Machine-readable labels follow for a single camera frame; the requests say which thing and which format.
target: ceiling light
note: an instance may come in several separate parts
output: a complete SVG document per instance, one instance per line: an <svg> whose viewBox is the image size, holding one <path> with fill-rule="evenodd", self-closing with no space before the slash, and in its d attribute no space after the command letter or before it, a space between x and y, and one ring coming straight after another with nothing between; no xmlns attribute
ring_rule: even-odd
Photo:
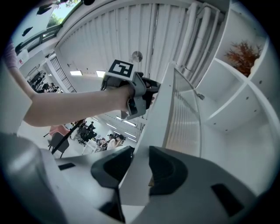
<svg viewBox="0 0 280 224"><path fill-rule="evenodd" d="M109 125L108 123L106 123L106 125ZM114 126L112 126L112 125L109 125L110 127L112 127L112 128L114 128L114 129L117 129L117 128L115 128Z"/></svg>
<svg viewBox="0 0 280 224"><path fill-rule="evenodd" d="M134 138L136 138L136 136L131 135L131 134L127 133L127 132L124 132L124 133L125 133L125 134L128 134L128 135L130 135L130 136L132 136L132 137L134 137Z"/></svg>
<svg viewBox="0 0 280 224"><path fill-rule="evenodd" d="M127 137L127 138L129 138L129 137ZM129 138L130 140L132 140L132 141L135 141L134 139L132 139L132 138ZM135 141L135 142L137 142L137 141Z"/></svg>
<svg viewBox="0 0 280 224"><path fill-rule="evenodd" d="M83 75L81 71L71 71L71 75Z"/></svg>
<svg viewBox="0 0 280 224"><path fill-rule="evenodd" d="M127 123L127 124L130 124L130 125L132 125L133 127L136 127L136 124L133 124L133 123L131 123L131 122L129 122L129 121L123 121L123 122L125 122L125 123Z"/></svg>
<svg viewBox="0 0 280 224"><path fill-rule="evenodd" d="M128 123L128 124L132 125L133 127L136 127L136 124L133 124L133 123L131 123L129 121L123 121L123 122Z"/></svg>
<svg viewBox="0 0 280 224"><path fill-rule="evenodd" d="M105 75L105 71L96 71L96 74L97 74L98 77L103 78L104 75Z"/></svg>

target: tree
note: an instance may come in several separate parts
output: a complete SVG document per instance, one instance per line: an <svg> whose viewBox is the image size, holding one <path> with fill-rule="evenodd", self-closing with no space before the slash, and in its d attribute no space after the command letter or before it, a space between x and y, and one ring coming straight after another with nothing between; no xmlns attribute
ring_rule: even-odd
<svg viewBox="0 0 280 224"><path fill-rule="evenodd" d="M59 25L61 24L63 21L63 18L59 18L57 17L54 13L51 15L51 18L49 20L49 23L47 25L47 28L50 28L52 26L56 26L56 25Z"/></svg>
<svg viewBox="0 0 280 224"><path fill-rule="evenodd" d="M73 7L74 5L76 5L80 0L68 0L66 3L65 3L65 6L67 8L71 8Z"/></svg>

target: orange decoration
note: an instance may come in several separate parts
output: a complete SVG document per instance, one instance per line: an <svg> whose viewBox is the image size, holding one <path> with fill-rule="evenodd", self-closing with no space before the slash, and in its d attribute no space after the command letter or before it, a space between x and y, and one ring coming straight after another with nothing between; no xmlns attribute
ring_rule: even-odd
<svg viewBox="0 0 280 224"><path fill-rule="evenodd" d="M261 47L256 46L256 50L253 49L246 41L241 43L232 43L234 50L230 48L229 52L225 56L232 62L232 66L240 71L243 75L248 77L251 73L250 69L254 66L254 62L260 57Z"/></svg>

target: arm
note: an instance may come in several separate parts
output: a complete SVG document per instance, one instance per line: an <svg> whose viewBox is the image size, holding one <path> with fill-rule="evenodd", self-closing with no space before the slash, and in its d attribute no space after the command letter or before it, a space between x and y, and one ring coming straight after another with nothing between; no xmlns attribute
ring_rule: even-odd
<svg viewBox="0 0 280 224"><path fill-rule="evenodd" d="M133 94L128 86L87 93L37 94L16 67L12 44L5 49L4 59L17 84L32 100L24 118L32 126L65 124L113 110L126 110L127 99Z"/></svg>
<svg viewBox="0 0 280 224"><path fill-rule="evenodd" d="M117 144L115 145L115 147L120 146L121 142L122 142L121 140L120 140L120 141L118 141L118 142L117 142Z"/></svg>

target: floor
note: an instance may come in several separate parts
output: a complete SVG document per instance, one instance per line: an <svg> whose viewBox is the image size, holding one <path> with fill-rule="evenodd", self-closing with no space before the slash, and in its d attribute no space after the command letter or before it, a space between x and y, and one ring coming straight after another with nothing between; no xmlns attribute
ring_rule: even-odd
<svg viewBox="0 0 280 224"><path fill-rule="evenodd" d="M18 136L24 137L26 139L31 140L33 143L35 143L39 148L42 149L49 149L49 141L51 140L51 136L47 135L46 137L43 137L49 132L50 127L33 127L26 122L22 122L21 126L17 132ZM84 146L82 144L79 144L77 139L72 140L68 138L69 147L64 152L62 158L66 157L73 157L73 156L79 156L82 154L84 150ZM84 152L85 154L91 153L91 149L87 147L87 150ZM61 156L61 152L57 151L54 154L55 158L59 158Z"/></svg>

